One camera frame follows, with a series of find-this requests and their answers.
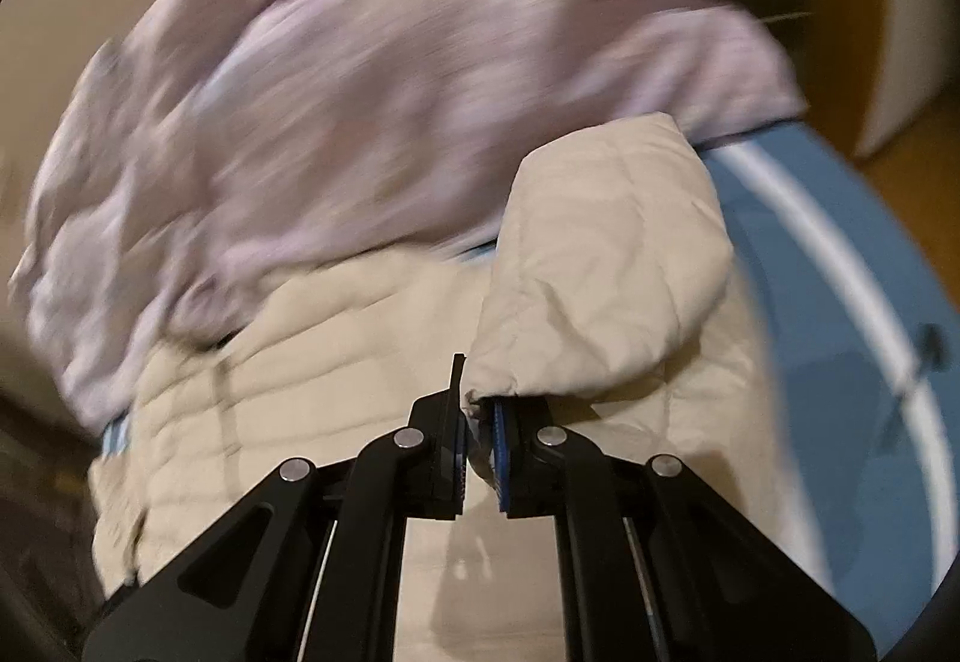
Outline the beige quilted down jacket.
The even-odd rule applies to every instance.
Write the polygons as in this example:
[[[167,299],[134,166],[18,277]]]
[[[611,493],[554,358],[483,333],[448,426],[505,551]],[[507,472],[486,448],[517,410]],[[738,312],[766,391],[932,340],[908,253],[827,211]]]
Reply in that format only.
[[[101,460],[89,660],[807,660],[833,610],[718,194],[669,118],[517,169],[488,256],[163,339]]]

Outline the lilac crumpled duvet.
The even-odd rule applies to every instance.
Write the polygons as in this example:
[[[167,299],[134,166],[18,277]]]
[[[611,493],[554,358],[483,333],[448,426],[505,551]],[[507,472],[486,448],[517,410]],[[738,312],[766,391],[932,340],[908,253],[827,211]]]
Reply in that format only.
[[[162,336],[233,334],[275,270],[490,241],[537,146],[659,111],[698,143],[804,106],[736,0],[157,0],[76,82],[10,293],[101,433]]]

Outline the blue white striped bedsheet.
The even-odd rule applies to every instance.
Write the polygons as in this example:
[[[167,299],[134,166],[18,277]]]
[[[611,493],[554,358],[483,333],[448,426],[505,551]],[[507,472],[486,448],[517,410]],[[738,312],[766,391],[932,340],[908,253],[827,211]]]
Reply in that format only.
[[[281,275],[212,350],[163,340],[91,470],[106,591],[146,582],[283,460],[356,456],[448,382],[547,392],[606,453],[666,453],[909,654],[958,552],[958,314],[810,130],[695,148],[670,119],[523,161],[491,247]]]

